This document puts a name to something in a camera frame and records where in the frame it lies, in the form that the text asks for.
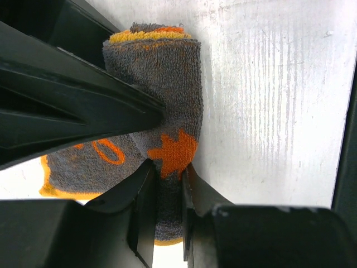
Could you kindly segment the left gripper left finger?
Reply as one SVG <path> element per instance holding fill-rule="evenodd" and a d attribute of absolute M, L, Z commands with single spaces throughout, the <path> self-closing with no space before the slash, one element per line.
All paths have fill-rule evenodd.
<path fill-rule="evenodd" d="M 151 267 L 156 169 L 146 160 L 104 194 L 1 201 L 2 267 Z"/>

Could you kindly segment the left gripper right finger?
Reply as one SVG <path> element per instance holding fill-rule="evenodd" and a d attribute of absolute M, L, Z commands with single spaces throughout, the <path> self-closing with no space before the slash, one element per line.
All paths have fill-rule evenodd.
<path fill-rule="evenodd" d="M 356 243 L 329 209 L 236 205 L 192 165 L 181 181 L 188 267 L 356 266 Z"/>

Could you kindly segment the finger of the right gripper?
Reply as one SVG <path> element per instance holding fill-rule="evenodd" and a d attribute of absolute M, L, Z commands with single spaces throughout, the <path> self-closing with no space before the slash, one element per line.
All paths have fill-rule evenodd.
<path fill-rule="evenodd" d="M 1 169 L 150 130 L 164 116 L 165 105 L 141 89 L 1 24 Z"/>

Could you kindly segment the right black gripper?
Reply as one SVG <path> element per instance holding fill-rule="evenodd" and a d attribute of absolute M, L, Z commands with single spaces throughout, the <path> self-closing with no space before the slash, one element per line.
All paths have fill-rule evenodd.
<path fill-rule="evenodd" d="M 1 21 L 103 70 L 103 42 L 119 31 L 87 1 L 1 0 Z"/>

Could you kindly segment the orange grey towel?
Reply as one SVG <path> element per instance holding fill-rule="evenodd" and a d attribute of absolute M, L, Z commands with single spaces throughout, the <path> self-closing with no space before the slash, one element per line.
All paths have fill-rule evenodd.
<path fill-rule="evenodd" d="M 204 101 L 201 43 L 183 26 L 134 23 L 103 43 L 108 74 L 157 101 L 137 128 L 41 157 L 44 197 L 91 200 L 128 179 L 145 160 L 157 173 L 155 243 L 182 241 L 181 177 L 199 146 Z"/>

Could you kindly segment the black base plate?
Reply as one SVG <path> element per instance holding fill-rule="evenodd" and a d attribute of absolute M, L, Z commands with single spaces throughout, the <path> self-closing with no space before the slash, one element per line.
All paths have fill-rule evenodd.
<path fill-rule="evenodd" d="M 356 72 L 351 85 L 332 210 L 351 228 L 356 226 Z"/>

